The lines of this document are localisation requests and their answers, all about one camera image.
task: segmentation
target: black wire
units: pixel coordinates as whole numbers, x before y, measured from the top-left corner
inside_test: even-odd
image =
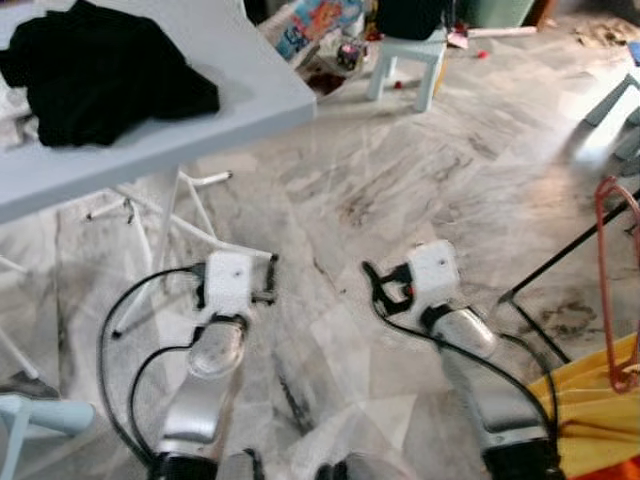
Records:
[[[556,383],[553,380],[553,375],[551,374],[551,367],[547,360],[536,352],[531,345],[522,340],[521,338],[515,337],[513,335],[509,335],[508,333],[501,333],[500,338],[507,340],[515,345],[518,345],[523,350],[526,350],[536,361],[542,372],[544,373],[545,380],[547,381],[547,388],[549,389],[549,394],[551,395],[551,405],[552,405],[552,416],[551,416],[551,426],[553,430],[550,432],[549,439],[551,440],[551,446],[558,452],[558,435],[559,435],[559,426],[558,426],[558,393],[556,389]]]
[[[151,449],[151,447],[149,446],[149,443],[145,440],[144,436],[142,435],[142,432],[140,431],[140,428],[138,427],[138,422],[136,420],[135,402],[136,402],[136,392],[138,389],[138,384],[140,383],[140,379],[142,378],[142,375],[144,374],[144,371],[146,370],[146,368],[156,358],[169,352],[189,350],[191,349],[191,347],[193,347],[194,343],[195,341],[191,342],[189,345],[176,345],[173,347],[165,347],[153,352],[151,355],[149,355],[146,358],[146,360],[142,363],[142,365],[140,365],[140,368],[138,368],[138,371],[136,372],[136,376],[133,379],[133,383],[131,384],[131,388],[129,389],[129,396],[127,398],[127,418],[129,420],[129,423],[131,424],[131,431],[133,432],[133,437],[138,442],[138,445],[140,446],[140,448],[151,458],[154,457],[153,450]]]
[[[102,323],[102,327],[100,328],[100,334],[98,336],[98,351],[97,351],[97,376],[98,376],[98,390],[100,392],[100,398],[102,403],[105,406],[107,412],[107,418],[111,423],[111,426],[115,430],[120,440],[131,450],[131,452],[140,460],[140,462],[145,466],[150,466],[153,462],[153,456],[149,456],[148,452],[145,452],[132,438],[129,436],[127,431],[124,429],[122,424],[116,418],[116,415],[113,411],[113,405],[111,404],[111,400],[109,399],[109,392],[107,391],[106,384],[106,369],[105,369],[105,342],[107,339],[107,331],[113,321],[116,311],[122,306],[122,304],[140,287],[149,283],[156,278],[163,277],[166,275],[170,275],[172,273],[192,273],[194,269],[198,268],[200,264],[192,265],[189,267],[181,267],[181,268],[171,268],[167,270],[163,270],[160,272],[153,273],[142,280],[136,282],[132,285],[126,292],[122,294],[122,296],[118,299],[118,301],[111,307],[109,313],[104,319]]]
[[[382,312],[379,311],[378,308],[376,308],[375,302],[374,302],[374,310],[376,311],[380,319],[390,327],[416,338],[421,338],[423,340],[430,340],[436,345],[438,345],[440,348],[444,348],[444,349],[459,353],[460,355],[463,355],[468,359],[473,360],[474,362],[491,370],[496,375],[499,375],[502,378],[504,378],[507,382],[509,382],[514,387],[516,387],[525,396],[525,398],[529,400],[529,402],[531,402],[531,405],[533,406],[533,408],[536,409],[536,411],[538,412],[538,414],[540,415],[540,417],[542,418],[545,424],[545,430],[547,431],[547,435],[549,435],[549,437],[551,438],[551,435],[553,432],[553,426],[551,424],[551,421],[549,420],[547,411],[544,409],[544,407],[542,406],[540,401],[536,398],[536,396],[533,393],[531,393],[527,387],[525,387],[522,383],[520,383],[518,379],[515,378],[513,375],[511,375],[509,372],[507,372],[506,370],[503,370],[502,368],[489,362],[488,360],[485,360],[484,358],[476,355],[475,353],[472,353],[464,348],[458,347],[453,343],[449,343],[446,340],[442,340],[441,338],[433,337],[427,333],[418,332],[416,330],[412,330],[410,328],[403,327],[402,325],[398,325],[397,323],[392,322],[386,317],[386,315],[384,315]]]

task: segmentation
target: black cloth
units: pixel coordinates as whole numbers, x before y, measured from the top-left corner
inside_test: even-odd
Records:
[[[0,51],[0,72],[11,87],[27,87],[47,146],[110,145],[149,117],[220,109],[217,87],[154,21],[85,0],[19,25]]]
[[[446,19],[453,27],[454,0],[379,0],[376,25],[385,35],[426,40]]]

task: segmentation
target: marble floor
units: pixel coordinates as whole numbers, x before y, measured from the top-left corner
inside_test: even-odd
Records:
[[[400,63],[406,87],[389,88],[379,103],[365,101],[365,74],[323,99],[312,124],[188,167],[198,175],[235,173],[202,192],[221,238],[282,256],[279,301],[259,308],[249,336],[228,453],[259,450],[269,479],[312,479],[318,465],[349,452],[387,461],[394,473],[385,479],[486,478],[438,355],[380,324],[359,264],[388,268],[416,242],[448,239],[468,299],[492,325],[536,344],[515,312],[496,307],[497,298],[594,222],[595,186],[623,167],[610,154],[625,134],[638,133],[624,125],[639,102],[631,93],[597,129],[580,123],[631,66],[624,48],[579,45],[570,34],[576,17],[558,21],[533,37],[449,51],[444,84],[426,114],[411,110],[419,67]],[[477,49],[489,58],[475,58]],[[635,190],[640,179],[623,182]],[[141,183],[153,190],[153,179]],[[0,325],[63,397],[98,410],[86,434],[29,442],[17,479],[144,478],[108,427],[95,377],[100,323],[145,274],[124,210],[83,221],[113,198],[100,192],[0,229],[3,255],[31,270],[28,277],[0,272]],[[158,219],[143,213],[153,241]],[[198,224],[186,191],[177,213]],[[630,332],[640,307],[629,225],[622,215],[608,230],[619,335]],[[169,246],[168,265],[209,252],[179,231]],[[184,280],[162,284],[148,303],[155,321],[108,355],[120,414],[136,364],[189,335],[192,288]],[[519,298],[571,355],[603,347],[594,241]],[[536,377],[529,359],[514,358],[518,374]],[[18,368],[4,355],[0,361],[9,383]],[[182,362],[180,355],[160,362],[142,384],[139,414],[151,439],[165,407],[158,398],[170,393]]]

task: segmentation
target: green container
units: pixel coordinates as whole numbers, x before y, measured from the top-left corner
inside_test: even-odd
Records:
[[[474,28],[519,27],[535,0],[467,0],[465,19]]]

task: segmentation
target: yellow cloth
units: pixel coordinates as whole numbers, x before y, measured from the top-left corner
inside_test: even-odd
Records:
[[[616,360],[627,360],[636,334],[618,340]],[[559,402],[562,469],[567,478],[585,475],[640,455],[640,390],[617,394],[609,384],[606,350],[553,372]],[[530,385],[547,412],[544,378]]]

